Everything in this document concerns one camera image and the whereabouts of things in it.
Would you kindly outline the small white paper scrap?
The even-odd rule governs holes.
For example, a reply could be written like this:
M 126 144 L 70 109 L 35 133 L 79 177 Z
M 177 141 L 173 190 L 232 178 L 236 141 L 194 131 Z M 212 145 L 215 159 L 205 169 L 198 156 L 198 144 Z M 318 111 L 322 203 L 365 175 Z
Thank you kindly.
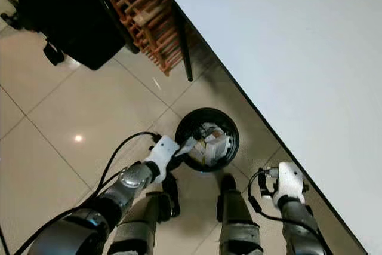
M 183 146 L 181 146 L 180 150 L 177 152 L 177 156 L 182 156 L 183 154 L 187 154 L 188 152 L 190 152 L 191 150 L 193 150 L 197 144 L 198 140 L 193 138 L 193 137 L 189 137 L 185 143 L 183 143 Z

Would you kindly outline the black round rubbish bin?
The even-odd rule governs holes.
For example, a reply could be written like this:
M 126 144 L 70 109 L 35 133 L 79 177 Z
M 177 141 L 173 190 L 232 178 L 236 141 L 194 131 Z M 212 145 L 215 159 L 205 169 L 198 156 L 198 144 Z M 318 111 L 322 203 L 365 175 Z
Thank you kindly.
M 212 165 L 212 167 L 208 167 L 205 163 L 201 163 L 196 159 L 188 161 L 186 165 L 192 170 L 202 171 L 203 173 L 223 170 L 235 159 L 240 144 L 239 130 L 235 122 L 223 111 L 211 107 L 202 107 L 191 111 L 181 119 L 179 126 L 175 130 L 175 139 L 180 141 L 191 136 L 200 136 L 200 129 L 204 123 L 213 123 L 221 127 L 232 138 L 231 148 L 227 151 L 226 156 L 219 159 L 219 162 Z

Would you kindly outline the robot left foot black shoe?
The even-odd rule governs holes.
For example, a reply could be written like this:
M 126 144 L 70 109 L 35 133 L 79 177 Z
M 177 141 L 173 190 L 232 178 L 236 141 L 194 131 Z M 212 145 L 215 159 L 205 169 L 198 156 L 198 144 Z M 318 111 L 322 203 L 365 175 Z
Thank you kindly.
M 170 198 L 171 211 L 170 217 L 173 219 L 180 215 L 179 188 L 177 186 L 177 178 L 172 173 L 167 173 L 167 176 L 162 182 L 162 190 L 167 193 Z

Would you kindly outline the robot foot black shoe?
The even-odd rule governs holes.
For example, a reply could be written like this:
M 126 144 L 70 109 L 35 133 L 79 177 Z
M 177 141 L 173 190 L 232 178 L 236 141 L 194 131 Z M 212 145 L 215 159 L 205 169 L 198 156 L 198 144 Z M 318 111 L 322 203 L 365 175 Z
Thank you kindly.
M 219 195 L 216 202 L 216 219 L 223 222 L 226 211 L 226 196 L 233 190 L 237 190 L 234 176 L 230 173 L 222 173 L 219 179 Z
M 180 215 L 179 188 L 177 186 L 177 178 L 172 173 L 167 173 L 167 176 L 162 182 L 162 190 L 167 193 L 170 198 L 171 211 L 170 217 L 173 219 Z

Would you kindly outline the large white crushed carton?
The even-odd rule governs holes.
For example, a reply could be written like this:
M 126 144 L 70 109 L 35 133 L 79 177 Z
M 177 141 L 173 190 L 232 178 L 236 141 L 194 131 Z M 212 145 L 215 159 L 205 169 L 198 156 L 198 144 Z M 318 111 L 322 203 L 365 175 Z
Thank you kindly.
M 204 132 L 204 163 L 208 167 L 216 165 L 219 159 L 226 156 L 227 151 L 231 148 L 232 138 L 213 123 L 202 124 Z

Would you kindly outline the robot right foot black shoe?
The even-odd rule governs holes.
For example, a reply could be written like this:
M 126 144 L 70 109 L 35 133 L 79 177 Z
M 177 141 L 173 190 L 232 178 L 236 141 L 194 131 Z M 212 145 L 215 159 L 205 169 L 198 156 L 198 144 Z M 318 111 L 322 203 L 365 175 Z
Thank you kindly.
M 219 179 L 219 195 L 216 202 L 216 219 L 223 222 L 226 211 L 226 196 L 233 190 L 237 190 L 234 176 L 230 173 L 222 173 Z

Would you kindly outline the robot right leg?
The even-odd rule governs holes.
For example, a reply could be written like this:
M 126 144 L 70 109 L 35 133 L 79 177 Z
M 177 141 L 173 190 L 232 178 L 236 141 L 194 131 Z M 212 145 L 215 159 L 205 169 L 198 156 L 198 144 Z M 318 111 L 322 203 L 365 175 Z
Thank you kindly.
M 260 246 L 260 227 L 253 221 L 245 200 L 237 190 L 226 196 L 219 255 L 264 255 Z

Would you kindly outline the robot leg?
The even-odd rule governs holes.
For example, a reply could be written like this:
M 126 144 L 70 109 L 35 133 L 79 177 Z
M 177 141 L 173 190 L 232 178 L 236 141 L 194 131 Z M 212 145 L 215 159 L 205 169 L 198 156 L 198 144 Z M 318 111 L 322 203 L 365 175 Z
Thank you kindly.
M 260 227 L 253 221 L 245 200 L 237 190 L 226 196 L 219 255 L 264 255 L 260 246 Z
M 107 255 L 152 255 L 156 225 L 170 219 L 173 206 L 166 192 L 147 193 L 116 226 Z

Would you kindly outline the robot left leg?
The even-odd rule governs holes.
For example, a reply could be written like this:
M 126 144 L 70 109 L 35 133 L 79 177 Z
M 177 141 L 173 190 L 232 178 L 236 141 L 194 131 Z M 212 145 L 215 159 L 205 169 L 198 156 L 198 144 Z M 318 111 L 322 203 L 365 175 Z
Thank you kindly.
M 166 192 L 147 193 L 116 226 L 107 255 L 152 255 L 156 225 L 170 219 L 173 206 Z

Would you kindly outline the black table leg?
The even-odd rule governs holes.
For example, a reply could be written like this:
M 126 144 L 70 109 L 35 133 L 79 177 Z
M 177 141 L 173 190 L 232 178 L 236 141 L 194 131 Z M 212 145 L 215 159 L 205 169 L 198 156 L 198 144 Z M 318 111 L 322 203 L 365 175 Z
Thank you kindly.
M 174 15 L 175 29 L 179 39 L 179 47 L 183 57 L 183 64 L 188 81 L 193 81 L 193 67 L 187 37 L 187 18 L 180 9 L 177 1 L 172 0 L 172 14 Z

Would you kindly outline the brown wooden slatted rack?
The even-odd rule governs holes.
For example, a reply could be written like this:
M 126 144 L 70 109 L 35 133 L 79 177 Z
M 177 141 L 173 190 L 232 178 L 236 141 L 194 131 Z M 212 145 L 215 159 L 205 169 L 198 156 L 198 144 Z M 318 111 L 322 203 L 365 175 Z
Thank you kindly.
M 109 0 L 140 53 L 164 75 L 183 64 L 179 39 L 172 14 L 172 0 Z M 189 50 L 193 29 L 187 21 Z

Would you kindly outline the black office chair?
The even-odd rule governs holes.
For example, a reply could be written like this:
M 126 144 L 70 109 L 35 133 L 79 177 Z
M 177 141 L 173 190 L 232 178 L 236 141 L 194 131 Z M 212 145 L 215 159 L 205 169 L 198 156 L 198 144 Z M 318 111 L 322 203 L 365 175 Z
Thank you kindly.
M 12 29 L 42 34 L 43 53 L 53 66 L 69 57 L 96 71 L 122 48 L 139 52 L 107 0 L 9 1 L 15 10 L 2 13 L 2 20 Z

